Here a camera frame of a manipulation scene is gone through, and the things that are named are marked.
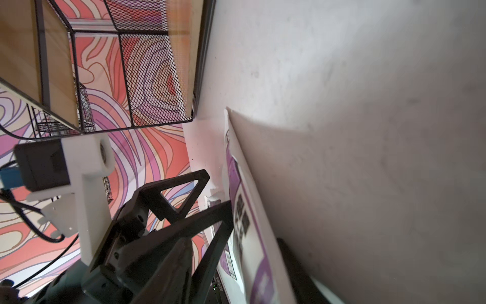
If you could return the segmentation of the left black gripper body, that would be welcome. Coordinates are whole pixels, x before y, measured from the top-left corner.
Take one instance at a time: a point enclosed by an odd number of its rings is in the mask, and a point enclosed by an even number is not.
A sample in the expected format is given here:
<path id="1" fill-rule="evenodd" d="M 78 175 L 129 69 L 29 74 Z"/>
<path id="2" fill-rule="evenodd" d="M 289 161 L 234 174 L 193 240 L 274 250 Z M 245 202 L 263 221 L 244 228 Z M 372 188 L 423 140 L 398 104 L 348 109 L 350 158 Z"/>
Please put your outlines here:
<path id="1" fill-rule="evenodd" d="M 23 303 L 192 303 L 192 237 L 180 208 L 157 190 L 137 190 L 116 214 L 90 266 L 80 262 Z"/>

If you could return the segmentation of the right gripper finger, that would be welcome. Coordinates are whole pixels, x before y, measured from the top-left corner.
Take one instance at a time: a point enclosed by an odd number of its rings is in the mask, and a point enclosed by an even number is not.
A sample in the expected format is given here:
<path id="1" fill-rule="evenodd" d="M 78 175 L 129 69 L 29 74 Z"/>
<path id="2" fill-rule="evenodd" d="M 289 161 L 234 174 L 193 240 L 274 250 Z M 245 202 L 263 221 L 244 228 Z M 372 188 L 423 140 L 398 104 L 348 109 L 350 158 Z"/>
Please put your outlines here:
<path id="1" fill-rule="evenodd" d="M 292 289 L 296 296 L 297 303 L 308 304 L 330 304 L 329 300 L 317 288 L 311 280 L 304 267 L 282 238 L 277 238 L 278 247 L 281 251 L 283 262 L 289 274 Z"/>

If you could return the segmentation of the purple coffee bag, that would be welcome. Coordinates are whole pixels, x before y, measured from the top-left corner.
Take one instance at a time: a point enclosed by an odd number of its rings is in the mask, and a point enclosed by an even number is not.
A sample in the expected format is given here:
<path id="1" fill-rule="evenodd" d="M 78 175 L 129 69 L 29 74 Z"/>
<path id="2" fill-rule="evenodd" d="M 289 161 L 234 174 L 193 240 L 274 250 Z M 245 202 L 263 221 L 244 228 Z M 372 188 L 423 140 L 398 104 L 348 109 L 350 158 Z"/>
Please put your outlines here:
<path id="1" fill-rule="evenodd" d="M 289 275 L 261 197 L 230 120 L 225 115 L 227 188 L 232 203 L 234 256 L 247 303 L 296 303 Z"/>
<path id="2" fill-rule="evenodd" d="M 210 196 L 204 196 L 203 209 L 219 205 L 227 201 L 227 196 L 223 191 L 214 192 Z M 214 224 L 204 230 L 205 243 L 209 246 L 221 223 Z M 246 303 L 242 277 L 236 266 L 233 254 L 233 233 L 225 245 L 222 256 L 216 270 L 216 286 L 220 290 L 222 303 Z"/>

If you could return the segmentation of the two-tier wooden wire shelf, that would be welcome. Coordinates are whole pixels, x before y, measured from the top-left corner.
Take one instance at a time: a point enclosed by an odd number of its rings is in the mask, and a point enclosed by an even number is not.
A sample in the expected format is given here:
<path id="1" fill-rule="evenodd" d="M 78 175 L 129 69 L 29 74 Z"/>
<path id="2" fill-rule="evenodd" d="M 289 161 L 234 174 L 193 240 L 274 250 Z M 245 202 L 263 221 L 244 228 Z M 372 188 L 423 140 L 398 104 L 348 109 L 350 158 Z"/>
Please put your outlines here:
<path id="1" fill-rule="evenodd" d="M 34 106 L 80 135 L 180 137 L 197 113 L 214 11 L 214 1 L 2 1 L 1 135 L 37 141 Z"/>

